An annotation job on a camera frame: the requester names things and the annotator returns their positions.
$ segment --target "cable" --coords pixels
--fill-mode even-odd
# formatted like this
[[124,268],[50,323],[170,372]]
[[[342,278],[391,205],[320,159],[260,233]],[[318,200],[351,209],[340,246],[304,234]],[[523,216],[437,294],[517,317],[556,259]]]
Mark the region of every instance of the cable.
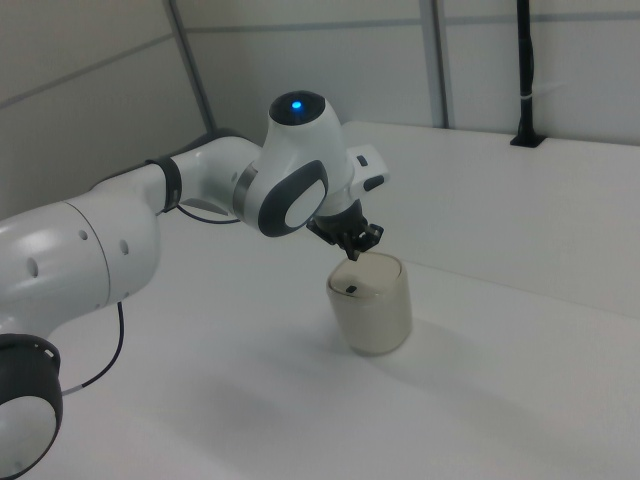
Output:
[[203,223],[210,223],[212,225],[230,225],[232,223],[239,223],[240,220],[238,220],[237,218],[235,220],[209,220],[208,218],[202,218],[202,217],[198,217],[197,215],[194,215],[191,212],[187,212],[184,208],[182,208],[180,205],[177,206],[178,210],[180,210],[182,213],[184,213],[187,217],[191,217],[194,220],[198,220],[199,222],[203,222]]
[[98,381],[100,378],[102,378],[102,376],[105,373],[107,373],[111,369],[111,367],[113,367],[113,364],[116,363],[116,360],[118,360],[118,357],[120,356],[120,351],[122,350],[122,343],[124,342],[124,313],[122,312],[122,302],[118,302],[118,320],[120,324],[120,337],[118,338],[118,347],[116,348],[116,352],[113,354],[113,358],[111,358],[111,361],[107,364],[106,367],[102,369],[100,373],[98,373],[96,376],[94,376],[90,380],[87,380],[86,382],[81,383],[80,385],[77,385],[73,388],[69,388],[64,392],[62,392],[63,397],[65,395],[69,395],[71,393],[75,393],[79,390],[82,390],[83,388],[88,387],[92,383]]

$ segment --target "white table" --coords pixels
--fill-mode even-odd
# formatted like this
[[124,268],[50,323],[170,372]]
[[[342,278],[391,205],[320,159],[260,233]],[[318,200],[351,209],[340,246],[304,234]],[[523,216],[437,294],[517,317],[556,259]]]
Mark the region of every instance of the white table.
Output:
[[[337,247],[176,211],[160,225],[119,361],[65,398],[25,479],[640,475],[640,321],[408,264],[414,331],[364,358],[324,290]],[[51,340],[63,388],[86,380],[115,348],[115,307]]]

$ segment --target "black joint ring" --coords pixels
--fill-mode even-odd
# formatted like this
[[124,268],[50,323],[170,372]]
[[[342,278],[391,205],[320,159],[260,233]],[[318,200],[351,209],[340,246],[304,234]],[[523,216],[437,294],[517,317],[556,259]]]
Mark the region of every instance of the black joint ring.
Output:
[[171,157],[160,157],[155,160],[147,160],[144,164],[158,165],[164,172],[164,177],[167,181],[167,197],[162,211],[166,213],[176,208],[182,196],[182,175],[180,175],[180,169],[176,162]]
[[35,350],[49,352],[51,361],[56,371],[60,371],[60,352],[53,343],[44,338],[35,335],[26,335],[18,333],[5,333],[0,335],[0,350],[9,348],[33,348]]

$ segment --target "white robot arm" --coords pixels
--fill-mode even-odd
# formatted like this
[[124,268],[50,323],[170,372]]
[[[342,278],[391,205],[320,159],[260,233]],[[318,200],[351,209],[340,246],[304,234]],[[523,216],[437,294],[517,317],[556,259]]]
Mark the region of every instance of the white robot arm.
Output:
[[263,148],[219,138],[0,222],[0,480],[35,465],[60,428],[60,358],[45,339],[151,280],[159,214],[192,200],[270,237],[306,225],[352,260],[379,242],[360,205],[389,177],[375,149],[345,148],[333,108],[311,92],[282,95],[269,117]]

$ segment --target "white wall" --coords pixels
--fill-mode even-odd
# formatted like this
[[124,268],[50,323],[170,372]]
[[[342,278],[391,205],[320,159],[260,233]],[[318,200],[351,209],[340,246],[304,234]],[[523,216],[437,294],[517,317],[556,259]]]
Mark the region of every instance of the white wall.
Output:
[[0,219],[204,133],[159,0],[0,2]]
[[441,122],[431,99],[437,72],[425,53],[433,46],[425,43],[432,33],[426,2],[177,5],[216,123],[257,143],[264,141],[271,102],[298,89],[327,97],[343,122]]
[[[515,0],[443,0],[452,128],[515,133]],[[534,122],[556,137],[640,145],[640,3],[532,0]]]

